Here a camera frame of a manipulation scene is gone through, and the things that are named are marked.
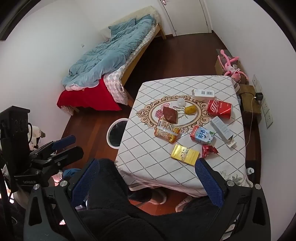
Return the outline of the red foil wrapper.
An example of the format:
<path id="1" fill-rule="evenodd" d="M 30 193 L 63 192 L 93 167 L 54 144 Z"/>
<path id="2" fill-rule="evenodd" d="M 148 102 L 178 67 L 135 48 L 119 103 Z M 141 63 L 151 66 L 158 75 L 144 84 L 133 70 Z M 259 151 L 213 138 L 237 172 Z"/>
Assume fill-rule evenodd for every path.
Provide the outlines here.
<path id="1" fill-rule="evenodd" d="M 203 145 L 202 146 L 202 158 L 206 158 L 208 154 L 219 154 L 218 150 L 212 145 Z"/>

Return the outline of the red crushed soda can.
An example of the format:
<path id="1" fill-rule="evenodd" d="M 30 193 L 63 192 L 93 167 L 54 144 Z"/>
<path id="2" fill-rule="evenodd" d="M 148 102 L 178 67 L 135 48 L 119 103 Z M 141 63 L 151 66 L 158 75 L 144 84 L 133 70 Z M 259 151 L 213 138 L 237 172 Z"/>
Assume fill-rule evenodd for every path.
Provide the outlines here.
<path id="1" fill-rule="evenodd" d="M 208 114 L 220 118 L 230 119 L 232 113 L 232 104 L 220 100 L 210 100 L 207 108 Z"/>

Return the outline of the white barcode cardboard box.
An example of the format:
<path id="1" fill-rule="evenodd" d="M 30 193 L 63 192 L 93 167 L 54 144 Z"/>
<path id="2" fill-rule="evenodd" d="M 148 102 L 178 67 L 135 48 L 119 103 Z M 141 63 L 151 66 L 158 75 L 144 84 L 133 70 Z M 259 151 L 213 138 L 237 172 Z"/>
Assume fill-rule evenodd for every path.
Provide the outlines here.
<path id="1" fill-rule="evenodd" d="M 197 101 L 208 102 L 215 98 L 215 92 L 211 89 L 193 89 L 192 97 Z"/>

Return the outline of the white round trash bin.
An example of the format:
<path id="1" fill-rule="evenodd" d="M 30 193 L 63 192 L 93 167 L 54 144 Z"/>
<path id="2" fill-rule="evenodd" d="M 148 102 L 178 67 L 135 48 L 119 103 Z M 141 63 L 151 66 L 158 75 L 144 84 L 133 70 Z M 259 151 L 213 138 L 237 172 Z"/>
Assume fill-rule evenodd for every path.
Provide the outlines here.
<path id="1" fill-rule="evenodd" d="M 120 118 L 114 121 L 106 134 L 107 144 L 113 149 L 119 149 L 128 118 Z"/>

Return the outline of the yellow flat box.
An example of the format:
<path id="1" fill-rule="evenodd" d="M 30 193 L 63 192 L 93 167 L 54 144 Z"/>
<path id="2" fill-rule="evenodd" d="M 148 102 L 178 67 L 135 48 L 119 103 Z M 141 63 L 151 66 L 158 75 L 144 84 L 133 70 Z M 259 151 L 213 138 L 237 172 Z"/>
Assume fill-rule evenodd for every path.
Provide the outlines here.
<path id="1" fill-rule="evenodd" d="M 194 166 L 195 162 L 200 156 L 200 152 L 186 148 L 182 145 L 176 144 L 171 152 L 171 158 L 188 164 L 190 166 Z"/>

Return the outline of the blue red milk carton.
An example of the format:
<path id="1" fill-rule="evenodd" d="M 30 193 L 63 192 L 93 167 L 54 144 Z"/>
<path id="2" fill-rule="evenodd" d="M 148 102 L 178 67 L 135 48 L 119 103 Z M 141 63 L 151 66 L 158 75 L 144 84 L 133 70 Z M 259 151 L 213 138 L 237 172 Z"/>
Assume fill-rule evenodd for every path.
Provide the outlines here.
<path id="1" fill-rule="evenodd" d="M 194 126 L 190 134 L 190 138 L 193 141 L 196 141 L 203 145 L 211 144 L 214 136 L 215 136 L 214 132 L 205 129 L 202 126 Z"/>

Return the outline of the red blanket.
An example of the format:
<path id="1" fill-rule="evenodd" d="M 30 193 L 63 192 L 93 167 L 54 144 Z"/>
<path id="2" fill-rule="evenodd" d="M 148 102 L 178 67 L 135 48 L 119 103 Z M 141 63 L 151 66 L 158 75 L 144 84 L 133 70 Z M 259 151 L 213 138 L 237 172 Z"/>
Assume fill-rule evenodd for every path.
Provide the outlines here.
<path id="1" fill-rule="evenodd" d="M 64 90 L 57 101 L 57 106 L 73 108 L 92 108 L 98 111 L 120 111 L 122 108 L 115 102 L 108 91 L 103 78 L 99 80 L 99 85 L 83 90 Z"/>

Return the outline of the grey white long box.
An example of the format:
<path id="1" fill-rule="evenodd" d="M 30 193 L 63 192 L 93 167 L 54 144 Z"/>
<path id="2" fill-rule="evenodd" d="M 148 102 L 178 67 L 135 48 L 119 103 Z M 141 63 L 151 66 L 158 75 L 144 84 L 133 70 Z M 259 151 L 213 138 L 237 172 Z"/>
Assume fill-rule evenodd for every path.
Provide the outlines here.
<path id="1" fill-rule="evenodd" d="M 236 142 L 234 141 L 233 132 L 218 116 L 212 118 L 210 124 L 229 148 L 233 147 L 236 144 Z"/>

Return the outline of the orange snack wrapper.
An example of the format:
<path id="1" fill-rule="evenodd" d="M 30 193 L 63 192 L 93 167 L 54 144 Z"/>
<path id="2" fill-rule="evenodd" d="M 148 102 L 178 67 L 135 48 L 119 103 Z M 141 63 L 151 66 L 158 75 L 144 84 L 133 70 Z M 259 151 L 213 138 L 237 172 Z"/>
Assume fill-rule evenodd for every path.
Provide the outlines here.
<path id="1" fill-rule="evenodd" d="M 164 118 L 160 118 L 154 131 L 156 137 L 160 137 L 169 143 L 177 140 L 181 130 Z"/>

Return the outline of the white checkered tablecloth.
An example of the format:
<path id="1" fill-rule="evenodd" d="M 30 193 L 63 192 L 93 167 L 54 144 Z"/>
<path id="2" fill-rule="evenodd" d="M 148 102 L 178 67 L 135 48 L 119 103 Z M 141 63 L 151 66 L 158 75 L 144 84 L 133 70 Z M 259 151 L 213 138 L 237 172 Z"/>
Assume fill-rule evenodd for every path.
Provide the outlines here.
<path id="1" fill-rule="evenodd" d="M 190 138 L 193 127 L 200 125 L 210 131 L 213 128 L 207 111 L 208 104 L 193 99 L 193 89 L 214 90 L 216 99 L 232 104 L 231 118 L 225 120 L 225 124 L 233 132 L 236 144 L 229 148 L 219 135 L 215 135 L 211 144 L 219 154 L 209 154 L 206 161 L 224 179 L 239 186 L 252 186 L 245 167 L 243 121 L 231 78 L 207 75 L 166 78 L 141 85 L 115 161 L 130 190 L 166 187 L 193 197 L 206 194 L 194 167 L 171 158 L 174 144 L 154 135 L 162 108 L 173 108 L 178 112 L 177 126 L 181 130 L 176 143 L 201 151 L 201 144 Z M 185 107 L 195 105 L 197 112 L 185 114 L 185 107 L 177 105 L 180 97 L 185 100 Z"/>

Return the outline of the dark red snack packet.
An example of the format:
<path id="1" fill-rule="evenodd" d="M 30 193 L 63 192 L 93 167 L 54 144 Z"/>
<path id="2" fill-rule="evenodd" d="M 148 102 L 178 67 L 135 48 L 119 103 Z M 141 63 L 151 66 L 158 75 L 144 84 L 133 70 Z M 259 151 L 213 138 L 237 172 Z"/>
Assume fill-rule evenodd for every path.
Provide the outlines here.
<path id="1" fill-rule="evenodd" d="M 169 108 L 167 106 L 163 107 L 163 116 L 169 123 L 178 123 L 178 112 L 175 109 Z"/>

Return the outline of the clear plastic dome lid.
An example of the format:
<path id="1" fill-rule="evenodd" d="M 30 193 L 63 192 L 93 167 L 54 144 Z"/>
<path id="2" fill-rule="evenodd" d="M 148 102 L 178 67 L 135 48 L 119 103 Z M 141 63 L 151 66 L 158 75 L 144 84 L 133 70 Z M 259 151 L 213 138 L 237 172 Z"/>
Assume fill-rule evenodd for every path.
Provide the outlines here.
<path id="1" fill-rule="evenodd" d="M 183 98 L 180 97 L 180 98 L 177 99 L 177 105 L 180 108 L 184 108 L 186 106 L 186 102 L 185 102 L 185 100 Z"/>

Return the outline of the black power adapter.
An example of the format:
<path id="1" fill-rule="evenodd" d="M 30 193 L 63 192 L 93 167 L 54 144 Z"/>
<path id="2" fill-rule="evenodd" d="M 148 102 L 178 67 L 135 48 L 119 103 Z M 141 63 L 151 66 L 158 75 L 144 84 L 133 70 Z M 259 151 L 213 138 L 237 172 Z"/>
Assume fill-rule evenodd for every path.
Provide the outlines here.
<path id="1" fill-rule="evenodd" d="M 257 92 L 254 96 L 256 101 L 262 101 L 263 100 L 263 93 L 262 92 Z"/>

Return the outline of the pink panther plush toy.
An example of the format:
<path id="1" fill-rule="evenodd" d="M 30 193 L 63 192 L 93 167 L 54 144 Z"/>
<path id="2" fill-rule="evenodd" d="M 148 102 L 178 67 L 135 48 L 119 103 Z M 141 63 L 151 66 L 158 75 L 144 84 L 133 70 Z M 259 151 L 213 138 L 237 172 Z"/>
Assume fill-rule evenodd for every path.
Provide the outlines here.
<path id="1" fill-rule="evenodd" d="M 234 80 L 236 83 L 240 83 L 241 82 L 241 76 L 244 76 L 246 82 L 248 82 L 248 76 L 242 72 L 239 68 L 235 68 L 234 64 L 232 65 L 231 62 L 235 61 L 235 60 L 239 60 L 239 57 L 236 56 L 234 57 L 234 59 L 232 59 L 231 61 L 229 60 L 228 56 L 226 54 L 224 54 L 224 50 L 221 49 L 220 53 L 225 57 L 227 63 L 225 64 L 225 74 L 224 76 L 229 76 L 231 77 L 232 80 Z"/>

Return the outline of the white pillow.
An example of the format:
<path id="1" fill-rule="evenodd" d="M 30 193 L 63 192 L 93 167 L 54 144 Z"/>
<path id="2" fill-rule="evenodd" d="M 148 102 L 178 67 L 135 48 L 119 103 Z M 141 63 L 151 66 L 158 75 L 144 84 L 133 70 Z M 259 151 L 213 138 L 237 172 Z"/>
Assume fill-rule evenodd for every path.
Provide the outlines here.
<path id="1" fill-rule="evenodd" d="M 101 29 L 99 33 L 104 41 L 107 41 L 111 38 L 111 30 L 108 27 Z"/>

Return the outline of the brown cardboard box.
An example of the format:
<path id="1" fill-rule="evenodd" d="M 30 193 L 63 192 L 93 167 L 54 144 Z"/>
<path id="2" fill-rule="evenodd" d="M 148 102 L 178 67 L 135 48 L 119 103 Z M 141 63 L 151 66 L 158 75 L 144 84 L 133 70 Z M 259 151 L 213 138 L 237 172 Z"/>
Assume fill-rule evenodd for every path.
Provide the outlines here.
<path id="1" fill-rule="evenodd" d="M 218 54 L 218 56 L 220 57 L 220 59 L 217 58 L 216 63 L 215 63 L 215 71 L 217 75 L 224 75 L 225 74 L 225 64 L 227 63 L 225 57 L 220 53 L 220 49 L 216 49 L 216 52 Z M 231 61 L 232 59 L 234 59 L 234 57 L 230 54 L 230 52 L 227 49 L 224 49 L 224 54 L 226 54 L 229 58 L 229 60 Z M 231 62 L 231 64 L 236 65 L 237 68 L 239 68 L 242 72 L 244 72 L 244 68 L 242 66 L 242 64 L 240 63 L 240 60 L 235 60 L 233 62 Z"/>

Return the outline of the light blue duvet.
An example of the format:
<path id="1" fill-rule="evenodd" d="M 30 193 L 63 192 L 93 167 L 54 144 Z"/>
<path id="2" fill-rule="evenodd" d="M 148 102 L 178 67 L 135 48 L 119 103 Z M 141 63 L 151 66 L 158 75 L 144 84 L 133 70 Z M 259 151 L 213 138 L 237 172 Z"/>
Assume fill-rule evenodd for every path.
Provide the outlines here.
<path id="1" fill-rule="evenodd" d="M 109 26 L 111 38 L 86 52 L 72 65 L 62 80 L 63 86 L 71 91 L 98 85 L 103 75 L 116 71 L 126 63 L 155 25 L 155 21 L 151 15 L 146 15 L 139 20 L 131 18 Z"/>

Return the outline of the white room door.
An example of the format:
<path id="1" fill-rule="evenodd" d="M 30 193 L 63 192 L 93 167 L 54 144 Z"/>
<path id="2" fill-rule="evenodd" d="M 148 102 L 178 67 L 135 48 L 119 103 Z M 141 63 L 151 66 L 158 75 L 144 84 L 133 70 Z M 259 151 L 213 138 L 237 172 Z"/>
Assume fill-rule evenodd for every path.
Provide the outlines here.
<path id="1" fill-rule="evenodd" d="M 210 33 L 209 15 L 203 0 L 160 1 L 174 36 Z"/>

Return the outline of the white wall socket strip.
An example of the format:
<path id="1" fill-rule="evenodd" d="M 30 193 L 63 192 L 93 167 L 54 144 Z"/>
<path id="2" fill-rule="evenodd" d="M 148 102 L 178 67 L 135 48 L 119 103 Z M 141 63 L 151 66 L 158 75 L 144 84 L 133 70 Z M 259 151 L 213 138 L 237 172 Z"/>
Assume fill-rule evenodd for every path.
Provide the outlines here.
<path id="1" fill-rule="evenodd" d="M 272 117 L 270 108 L 267 104 L 266 95 L 263 93 L 263 89 L 261 87 L 261 84 L 255 74 L 253 75 L 252 83 L 254 85 L 256 93 L 258 93 L 260 96 L 262 96 L 262 97 L 260 97 L 261 100 L 259 100 L 259 104 L 260 104 L 262 111 L 263 111 L 266 128 L 269 128 L 273 124 L 273 117 Z"/>

